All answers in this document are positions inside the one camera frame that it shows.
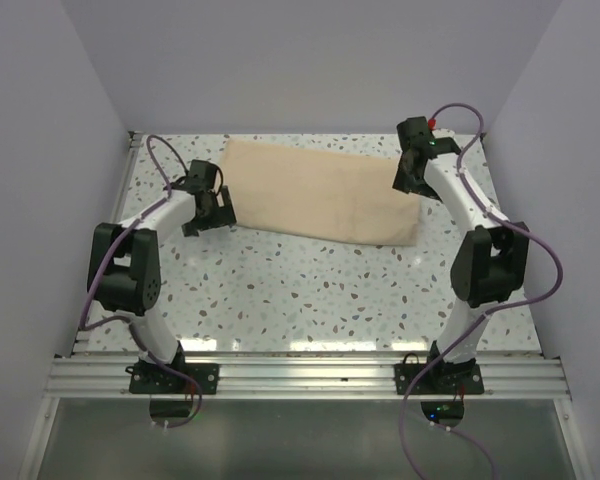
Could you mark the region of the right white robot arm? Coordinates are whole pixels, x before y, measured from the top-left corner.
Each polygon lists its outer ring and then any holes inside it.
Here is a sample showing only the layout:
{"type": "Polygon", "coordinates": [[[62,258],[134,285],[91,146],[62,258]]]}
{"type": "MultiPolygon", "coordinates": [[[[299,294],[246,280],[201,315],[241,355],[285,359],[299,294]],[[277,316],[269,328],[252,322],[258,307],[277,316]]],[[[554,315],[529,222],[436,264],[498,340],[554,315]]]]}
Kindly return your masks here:
{"type": "Polygon", "coordinates": [[[397,125],[401,157],[393,188],[437,200],[461,235],[450,270],[456,296],[447,326],[432,344],[423,378],[431,389],[448,392],[470,377],[493,309],[522,287],[528,238],[499,211],[462,165],[451,137],[437,137],[433,122],[411,117],[397,125]]]}

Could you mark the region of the beige cloth wrap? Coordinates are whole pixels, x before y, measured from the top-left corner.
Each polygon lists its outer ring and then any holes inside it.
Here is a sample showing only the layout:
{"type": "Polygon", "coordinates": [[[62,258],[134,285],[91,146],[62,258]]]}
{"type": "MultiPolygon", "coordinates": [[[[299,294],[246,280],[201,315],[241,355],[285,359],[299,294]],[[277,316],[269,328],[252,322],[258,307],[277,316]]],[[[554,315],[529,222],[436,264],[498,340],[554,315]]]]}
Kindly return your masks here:
{"type": "Polygon", "coordinates": [[[420,200],[394,160],[231,139],[220,161],[241,227],[348,244],[416,244],[420,200]]]}

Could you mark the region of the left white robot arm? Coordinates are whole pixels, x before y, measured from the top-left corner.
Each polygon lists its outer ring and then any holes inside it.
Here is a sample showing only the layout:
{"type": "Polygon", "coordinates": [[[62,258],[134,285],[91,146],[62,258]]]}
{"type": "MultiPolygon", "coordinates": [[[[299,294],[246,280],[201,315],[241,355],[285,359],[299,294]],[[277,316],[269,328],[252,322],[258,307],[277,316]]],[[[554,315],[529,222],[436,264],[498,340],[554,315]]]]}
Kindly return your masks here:
{"type": "Polygon", "coordinates": [[[235,224],[221,168],[192,161],[182,177],[167,184],[166,194],[141,213],[95,228],[79,329],[90,331],[114,321],[126,324],[141,360],[156,364],[155,384],[169,393],[181,390],[188,369],[175,360],[180,342],[157,307],[162,285],[159,249],[176,232],[197,237],[235,224]]]}

